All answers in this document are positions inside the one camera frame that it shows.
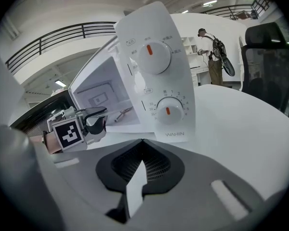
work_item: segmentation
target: table surface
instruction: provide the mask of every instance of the table surface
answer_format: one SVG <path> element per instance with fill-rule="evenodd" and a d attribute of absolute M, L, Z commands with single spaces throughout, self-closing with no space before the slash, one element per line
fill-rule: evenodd
<path fill-rule="evenodd" d="M 253 186 L 264 198 L 289 183 L 289 118 L 267 103 L 230 88 L 194 88 L 196 134 L 171 143 L 206 155 Z M 156 140 L 154 133 L 107 133 L 88 149 L 134 139 Z"/>

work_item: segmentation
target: microwave oven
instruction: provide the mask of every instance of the microwave oven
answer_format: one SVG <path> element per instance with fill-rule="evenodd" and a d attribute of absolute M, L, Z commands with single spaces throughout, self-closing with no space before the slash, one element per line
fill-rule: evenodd
<path fill-rule="evenodd" d="M 107 132 L 153 132 L 161 142 L 194 137 L 191 71 L 165 6 L 161 2 L 144 6 L 117 22 L 115 30 L 116 36 L 89 59 L 69 86 L 70 106 L 106 107 Z"/>

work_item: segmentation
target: black railing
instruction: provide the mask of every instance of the black railing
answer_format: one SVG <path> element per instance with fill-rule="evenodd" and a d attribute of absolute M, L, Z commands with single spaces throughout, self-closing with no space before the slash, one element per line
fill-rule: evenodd
<path fill-rule="evenodd" d="M 47 50 L 59 45 L 95 36 L 115 35 L 115 22 L 87 22 L 62 27 L 53 32 L 47 33 L 31 43 L 27 44 L 6 61 L 8 69 L 15 74 L 20 68 L 26 65 Z"/>
<path fill-rule="evenodd" d="M 257 14 L 261 16 L 270 7 L 269 2 L 271 0 L 254 0 L 252 6 L 255 8 Z"/>
<path fill-rule="evenodd" d="M 227 17 L 231 20 L 239 20 L 247 18 L 258 19 L 258 14 L 251 4 L 224 6 L 216 9 L 207 10 L 202 13 Z"/>
<path fill-rule="evenodd" d="M 254 0 L 252 4 L 239 4 L 224 6 L 202 12 L 221 17 L 227 17 L 231 20 L 239 19 L 258 19 L 269 7 L 270 0 Z"/>

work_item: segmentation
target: chair backrest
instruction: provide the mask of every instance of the chair backrest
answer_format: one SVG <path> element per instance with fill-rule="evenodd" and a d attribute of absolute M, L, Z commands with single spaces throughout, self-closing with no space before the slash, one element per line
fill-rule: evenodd
<path fill-rule="evenodd" d="M 289 45 L 276 23 L 253 26 L 242 47 L 242 91 L 284 112 L 289 100 Z"/>

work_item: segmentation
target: microwave control panel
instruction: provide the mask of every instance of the microwave control panel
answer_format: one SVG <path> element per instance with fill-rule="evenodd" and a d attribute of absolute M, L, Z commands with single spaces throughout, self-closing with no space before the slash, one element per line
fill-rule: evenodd
<path fill-rule="evenodd" d="M 158 141 L 182 142 L 195 136 L 191 71 L 179 32 L 161 2 L 146 5 L 115 25 L 123 75 L 141 122 Z"/>

